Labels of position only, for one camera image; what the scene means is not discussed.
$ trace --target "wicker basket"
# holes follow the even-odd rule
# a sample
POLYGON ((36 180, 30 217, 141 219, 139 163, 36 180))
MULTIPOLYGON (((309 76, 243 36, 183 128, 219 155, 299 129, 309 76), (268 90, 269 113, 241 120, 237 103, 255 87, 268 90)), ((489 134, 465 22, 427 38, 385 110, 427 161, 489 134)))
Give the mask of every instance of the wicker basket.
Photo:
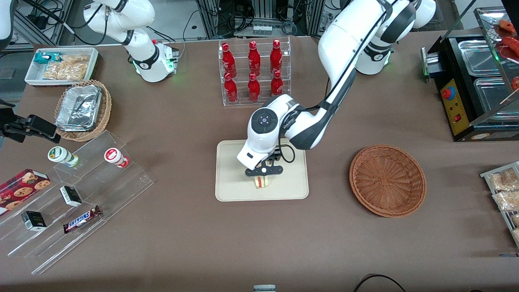
MULTIPOLYGON (((106 87, 99 81, 89 80, 84 81, 78 84, 73 85, 74 87, 83 87, 88 85, 96 85, 103 91, 103 96, 101 97, 101 104, 99 106, 99 114, 96 121, 96 126, 94 130, 90 132, 65 132, 59 129, 56 132, 63 138, 67 140, 73 140, 76 142, 85 142, 88 140, 92 140, 93 138, 99 136, 106 128, 108 124, 108 120, 110 119, 110 110, 112 109, 112 98, 110 97, 110 92, 106 90, 106 87)), ((54 118, 58 117, 58 113, 61 109, 61 103, 63 102, 63 98, 65 97, 65 93, 61 95, 60 101, 58 102, 58 106, 54 111, 54 118)))
POLYGON ((416 211, 426 194, 420 165, 402 149, 378 144, 362 149, 350 166, 353 193, 371 212, 404 217, 416 211))

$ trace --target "brown tablecloth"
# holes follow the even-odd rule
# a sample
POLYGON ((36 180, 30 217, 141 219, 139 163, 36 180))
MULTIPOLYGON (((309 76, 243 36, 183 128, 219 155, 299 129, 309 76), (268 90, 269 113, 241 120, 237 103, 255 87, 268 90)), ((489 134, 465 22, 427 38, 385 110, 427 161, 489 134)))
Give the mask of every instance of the brown tablecloth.
MULTIPOLYGON (((408 291, 517 291, 519 259, 498 257, 516 249, 479 173, 519 160, 518 143, 452 142, 434 84, 419 78, 419 49, 438 36, 410 33, 380 74, 357 76, 321 143, 307 151, 308 197, 272 202, 214 197, 216 145, 245 139, 254 111, 222 106, 217 42, 187 44, 178 74, 157 84, 135 73, 123 47, 99 47, 96 78, 113 98, 108 129, 156 183, 43 275, 2 253, 0 290, 251 291, 272 283, 280 292, 352 291, 363 276, 382 273, 408 291), (403 148, 424 169, 427 196, 411 216, 381 218, 351 192, 353 156, 376 143, 403 148)), ((314 105, 327 79, 317 45, 292 38, 292 49, 293 96, 314 105)), ((27 86, 19 114, 53 121, 62 92, 27 86)), ((51 168, 52 146, 8 140, 0 181, 51 168)), ((365 286, 397 291, 386 279, 365 286)))

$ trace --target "red bottle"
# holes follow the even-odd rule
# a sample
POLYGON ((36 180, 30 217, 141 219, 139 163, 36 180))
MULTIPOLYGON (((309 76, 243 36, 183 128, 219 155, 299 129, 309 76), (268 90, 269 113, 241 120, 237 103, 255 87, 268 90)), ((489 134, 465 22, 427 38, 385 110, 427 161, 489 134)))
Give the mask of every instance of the red bottle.
POLYGON ((275 39, 272 42, 272 52, 270 52, 270 73, 272 75, 274 75, 275 70, 281 70, 281 57, 283 57, 283 53, 280 47, 281 42, 275 39))
POLYGON ((236 103, 238 101, 238 91, 236 89, 236 83, 234 83, 231 74, 229 72, 226 72, 224 74, 224 88, 225 88, 225 95, 227 96, 227 100, 230 103, 236 103))
POLYGON ((256 47, 255 41, 249 43, 249 69, 258 77, 261 75, 261 57, 256 47))
POLYGON ((283 80, 281 80, 281 71, 274 70, 274 78, 270 82, 270 92, 272 96, 283 94, 283 80))
POLYGON ((253 103, 260 101, 260 83, 256 80, 256 73, 249 74, 249 99, 253 103))
POLYGON ((225 72, 229 72, 231 78, 236 77, 236 63, 234 61, 233 53, 229 51, 229 44, 223 43, 222 50, 224 51, 222 56, 222 62, 224 63, 225 72))

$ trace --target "stainless steel tray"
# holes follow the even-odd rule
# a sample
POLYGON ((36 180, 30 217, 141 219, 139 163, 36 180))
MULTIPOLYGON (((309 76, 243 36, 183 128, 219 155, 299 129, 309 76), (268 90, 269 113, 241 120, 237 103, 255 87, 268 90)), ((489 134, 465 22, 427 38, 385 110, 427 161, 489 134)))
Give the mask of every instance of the stainless steel tray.
MULTIPOLYGON (((508 96, 503 78, 478 78, 474 81, 477 95, 485 112, 499 105, 508 96)), ((513 103, 492 117, 494 120, 519 120, 519 105, 513 103)))
POLYGON ((469 74, 474 77, 499 76, 492 53, 484 40, 463 41, 458 43, 461 56, 469 74))

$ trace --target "red button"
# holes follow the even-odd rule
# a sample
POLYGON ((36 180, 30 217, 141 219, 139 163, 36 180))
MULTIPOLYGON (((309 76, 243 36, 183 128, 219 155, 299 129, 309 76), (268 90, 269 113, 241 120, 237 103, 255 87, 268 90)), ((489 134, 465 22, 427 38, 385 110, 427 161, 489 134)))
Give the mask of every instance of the red button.
POLYGON ((448 89, 448 88, 444 89, 442 91, 442 97, 445 98, 445 99, 449 98, 451 95, 452 95, 452 91, 450 89, 448 89))

